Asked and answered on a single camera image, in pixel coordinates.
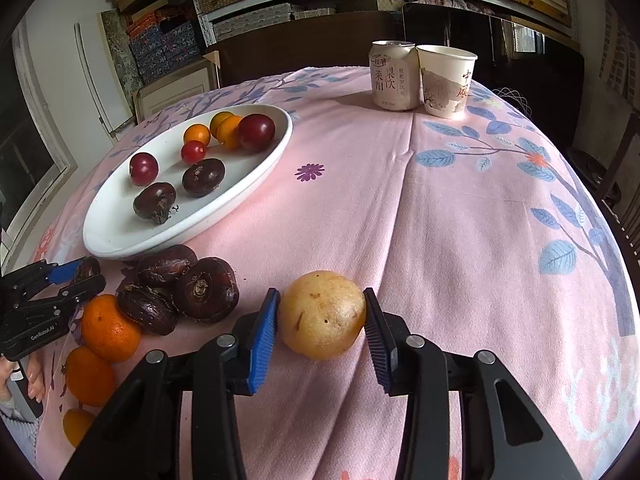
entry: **human hand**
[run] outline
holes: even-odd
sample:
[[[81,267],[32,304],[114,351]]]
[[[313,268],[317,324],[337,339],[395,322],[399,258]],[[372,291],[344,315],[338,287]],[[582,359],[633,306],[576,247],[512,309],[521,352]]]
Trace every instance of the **human hand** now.
[[[6,387],[6,380],[14,371],[14,363],[8,361],[6,358],[0,358],[0,402],[7,402],[11,399],[11,393]],[[42,366],[40,365],[40,359],[36,353],[29,356],[29,365],[27,366],[27,378],[29,380],[29,387],[27,394],[30,399],[36,399],[38,402],[42,402],[44,397],[45,387],[44,378],[42,377]]]

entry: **table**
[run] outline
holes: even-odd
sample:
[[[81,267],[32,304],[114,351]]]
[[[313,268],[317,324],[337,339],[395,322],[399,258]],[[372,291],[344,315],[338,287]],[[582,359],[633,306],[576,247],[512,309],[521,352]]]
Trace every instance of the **table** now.
[[[229,330],[257,310],[269,286],[284,290],[299,275],[331,269],[372,286],[385,310],[443,350],[495,351],[583,477],[599,477],[640,416],[638,307],[613,236],[575,173],[526,117],[477,83],[461,122],[376,108],[369,70],[358,67],[307,68],[172,105],[98,165],[36,258],[64,263],[86,254],[88,206],[133,150],[201,112],[252,102],[289,112],[290,144],[249,199],[188,243],[199,257],[231,264],[240,303],[219,324],[182,320],[169,336],[143,338],[115,367],[119,380],[150,349],[194,351]],[[126,262],[101,264],[106,292],[131,272]],[[61,366],[78,338],[75,322],[46,351],[49,391],[36,448],[45,480],[58,478],[73,451],[62,415],[78,402]],[[392,478],[404,406],[377,386],[364,334],[332,362],[308,361],[278,342],[263,388],[237,400],[248,478]],[[461,459],[455,411],[451,479]]]

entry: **cup rim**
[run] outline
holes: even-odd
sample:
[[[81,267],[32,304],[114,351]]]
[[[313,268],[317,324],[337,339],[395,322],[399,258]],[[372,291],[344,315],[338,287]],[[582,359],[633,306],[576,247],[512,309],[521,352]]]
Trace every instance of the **cup rim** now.
[[[411,41],[396,41],[396,40],[379,40],[373,41],[371,44],[377,46],[415,46],[415,43]]]
[[[455,59],[463,59],[465,61],[475,61],[478,56],[468,50],[461,48],[453,48],[452,46],[443,45],[418,45],[417,50],[428,52],[429,54],[438,54],[439,56],[453,57]]]

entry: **small red fruit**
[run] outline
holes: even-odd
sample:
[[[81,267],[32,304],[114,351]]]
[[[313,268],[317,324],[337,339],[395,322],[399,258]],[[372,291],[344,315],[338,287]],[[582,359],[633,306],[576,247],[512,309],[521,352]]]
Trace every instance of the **small red fruit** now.
[[[251,114],[238,124],[240,146],[250,152],[266,150],[276,134],[276,125],[270,117]]]
[[[148,186],[158,172],[158,161],[151,153],[136,153],[129,161],[129,176],[134,186]]]
[[[199,140],[190,140],[180,150],[180,156],[185,164],[196,164],[204,160],[207,155],[206,146]]]

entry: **metal screw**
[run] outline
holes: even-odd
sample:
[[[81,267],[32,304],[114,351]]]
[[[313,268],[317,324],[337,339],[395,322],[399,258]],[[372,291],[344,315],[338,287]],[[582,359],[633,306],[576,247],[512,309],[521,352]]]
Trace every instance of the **metal screw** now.
[[[495,355],[488,350],[481,350],[478,352],[478,360],[486,365],[492,365],[495,363]]]
[[[216,342],[218,343],[218,346],[222,348],[229,348],[236,344],[236,338],[231,334],[223,334],[217,339]]]
[[[146,362],[151,363],[153,365],[162,361],[163,358],[164,358],[164,352],[162,352],[162,350],[152,350],[145,357]]]
[[[421,335],[411,334],[404,342],[411,348],[422,348],[424,346],[424,338]]]

